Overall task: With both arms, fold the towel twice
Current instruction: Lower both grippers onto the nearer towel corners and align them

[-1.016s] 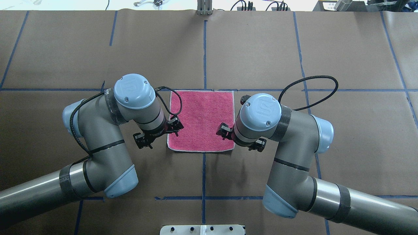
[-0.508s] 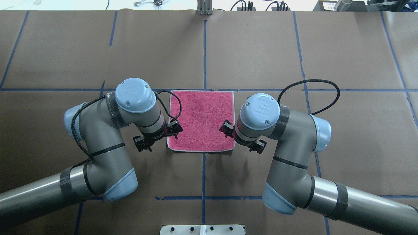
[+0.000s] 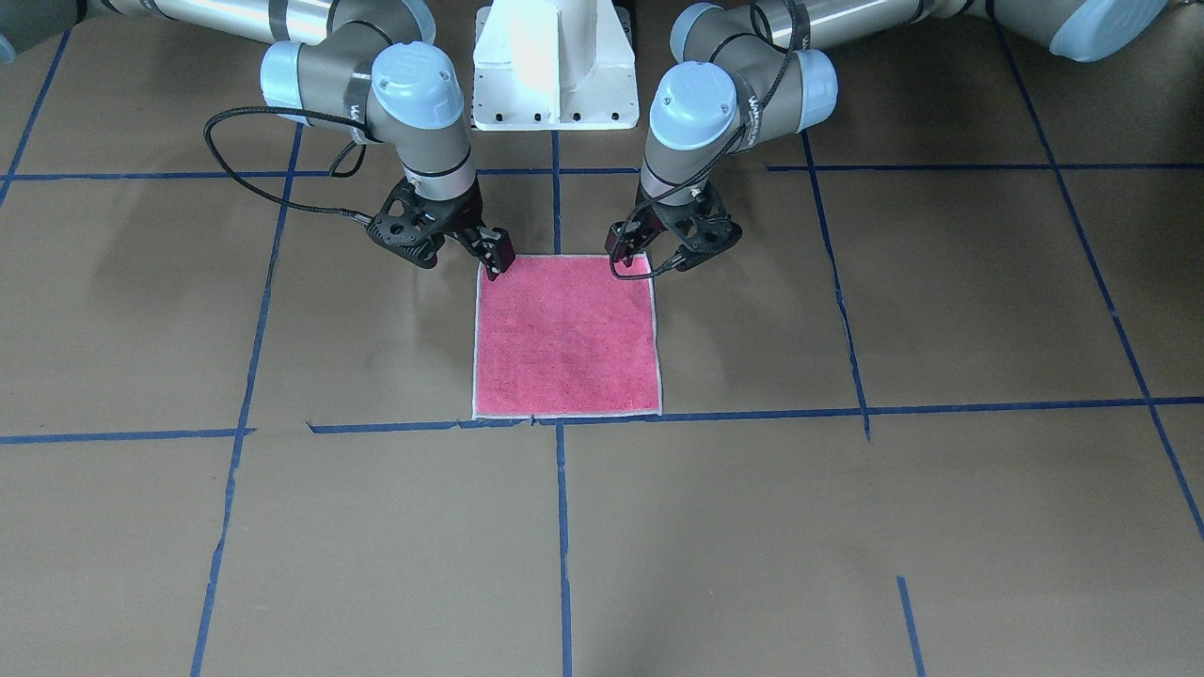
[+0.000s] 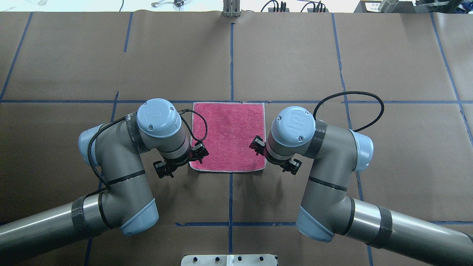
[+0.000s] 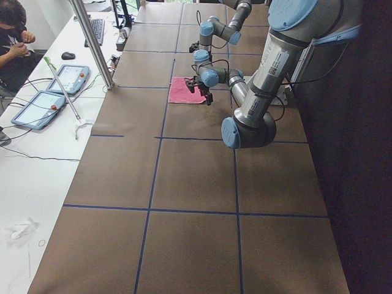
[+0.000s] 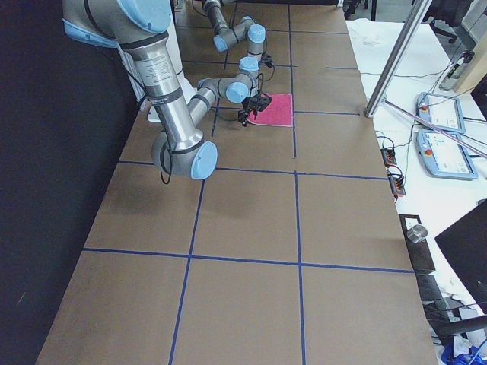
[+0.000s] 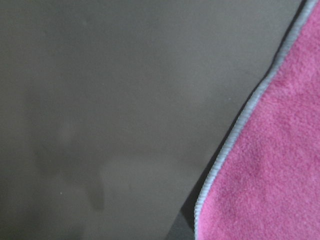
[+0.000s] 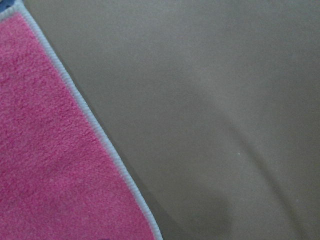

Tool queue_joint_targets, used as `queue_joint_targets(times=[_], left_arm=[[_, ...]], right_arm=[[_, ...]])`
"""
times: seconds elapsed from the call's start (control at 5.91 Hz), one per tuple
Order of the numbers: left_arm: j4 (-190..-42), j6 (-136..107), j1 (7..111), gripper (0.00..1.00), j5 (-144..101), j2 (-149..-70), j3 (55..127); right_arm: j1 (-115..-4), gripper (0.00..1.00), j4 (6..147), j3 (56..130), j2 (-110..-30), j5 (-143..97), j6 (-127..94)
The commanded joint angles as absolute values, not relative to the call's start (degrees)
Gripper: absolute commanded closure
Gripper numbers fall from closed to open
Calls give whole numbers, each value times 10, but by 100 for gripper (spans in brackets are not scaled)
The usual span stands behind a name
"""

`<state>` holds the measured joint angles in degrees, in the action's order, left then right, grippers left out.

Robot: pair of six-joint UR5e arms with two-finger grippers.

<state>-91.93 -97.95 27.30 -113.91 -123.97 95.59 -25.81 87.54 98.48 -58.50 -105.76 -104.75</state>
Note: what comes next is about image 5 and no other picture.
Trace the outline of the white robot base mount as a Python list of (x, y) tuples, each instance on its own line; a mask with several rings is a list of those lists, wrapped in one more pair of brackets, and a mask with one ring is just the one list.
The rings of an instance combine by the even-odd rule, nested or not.
[[(247, 84), (248, 88), (251, 88), (251, 82), (253, 79), (253, 76), (250, 75), (245, 75), (244, 77), (245, 84)], [(286, 87), (285, 86), (280, 86), (278, 89), (278, 92), (276, 94), (276, 97), (272, 100), (271, 105), (275, 106), (287, 106), (288, 105), (288, 98), (286, 95)]]

